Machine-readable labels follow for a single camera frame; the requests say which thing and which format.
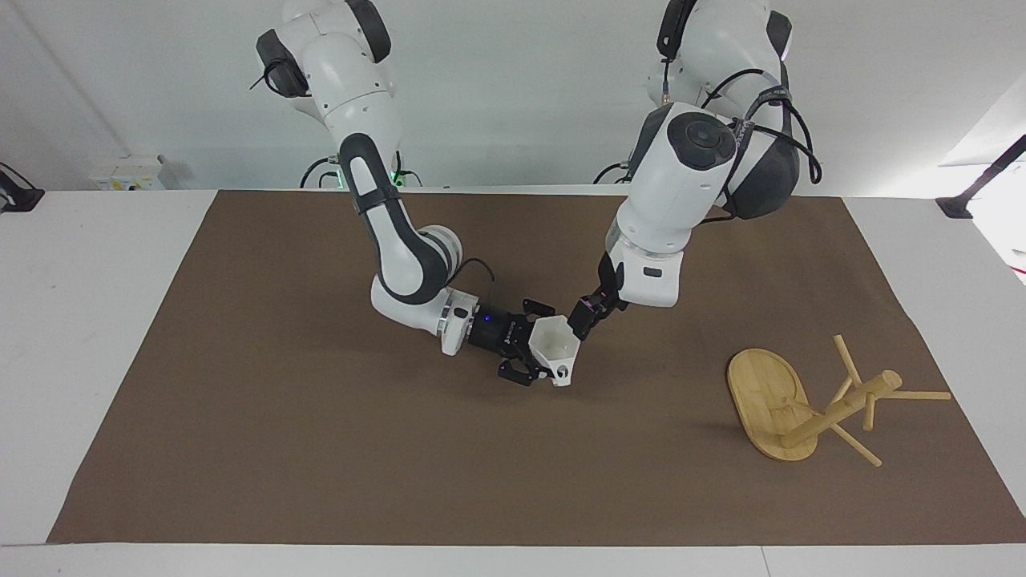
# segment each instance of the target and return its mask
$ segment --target oval wooden base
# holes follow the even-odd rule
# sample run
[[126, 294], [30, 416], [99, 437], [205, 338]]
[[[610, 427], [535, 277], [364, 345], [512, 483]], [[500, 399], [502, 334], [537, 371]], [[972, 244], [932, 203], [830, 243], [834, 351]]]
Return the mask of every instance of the oval wooden base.
[[812, 418], [808, 397], [797, 373], [780, 355], [748, 349], [731, 359], [726, 380], [748, 438], [763, 455], [778, 461], [807, 459], [817, 436], [785, 449], [781, 436]]

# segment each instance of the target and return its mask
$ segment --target wooden peg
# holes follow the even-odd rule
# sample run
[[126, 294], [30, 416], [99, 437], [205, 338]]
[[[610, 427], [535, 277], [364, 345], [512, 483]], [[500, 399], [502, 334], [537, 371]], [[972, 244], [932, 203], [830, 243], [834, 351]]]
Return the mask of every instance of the wooden peg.
[[949, 392], [926, 391], [894, 391], [883, 398], [900, 398], [904, 400], [951, 400]]
[[840, 358], [844, 361], [844, 368], [847, 369], [847, 376], [852, 378], [852, 382], [856, 386], [861, 387], [862, 377], [859, 376], [859, 371], [855, 368], [855, 361], [852, 360], [852, 353], [847, 351], [847, 345], [844, 344], [844, 337], [834, 335], [834, 345], [837, 346], [837, 352], [840, 353]]
[[873, 465], [874, 467], [883, 466], [883, 461], [881, 461], [879, 457], [873, 455], [872, 451], [866, 449], [865, 445], [859, 443], [858, 439], [849, 434], [847, 431], [840, 428], [840, 425], [835, 423], [833, 425], [830, 425], [830, 428], [833, 429], [835, 433], [837, 433], [837, 436], [843, 438], [844, 443], [851, 445], [852, 449], [855, 449], [859, 453], [859, 455], [865, 457], [866, 460], [869, 461], [869, 464]]
[[876, 418], [876, 395], [866, 393], [866, 416], [862, 421], [862, 430], [869, 432], [873, 430], [873, 420]]
[[823, 416], [816, 416], [795, 427], [794, 430], [781, 438], [785, 449], [797, 447], [801, 441], [819, 435], [844, 419], [862, 411], [866, 407], [866, 393], [876, 396], [886, 396], [901, 386], [901, 377], [894, 371], [884, 371], [878, 377], [869, 381], [862, 389], [849, 391], [840, 400], [827, 407]]

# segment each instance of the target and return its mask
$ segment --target brown mat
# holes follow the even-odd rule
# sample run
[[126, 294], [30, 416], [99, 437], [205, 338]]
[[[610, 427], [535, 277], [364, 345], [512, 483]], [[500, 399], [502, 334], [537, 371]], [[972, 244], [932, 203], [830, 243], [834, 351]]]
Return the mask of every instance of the brown mat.
[[[407, 205], [492, 265], [495, 302], [568, 311], [620, 201]], [[835, 333], [863, 375], [947, 390], [840, 200], [701, 229], [680, 304], [601, 324], [563, 390], [380, 317], [372, 253], [345, 195], [221, 192], [49, 542], [1026, 542], [955, 402], [883, 401], [873, 433], [853, 420], [881, 469], [829, 434], [778, 463], [742, 431], [724, 371], [748, 347], [789, 359], [817, 406], [844, 375]], [[461, 285], [483, 294], [481, 276]]]

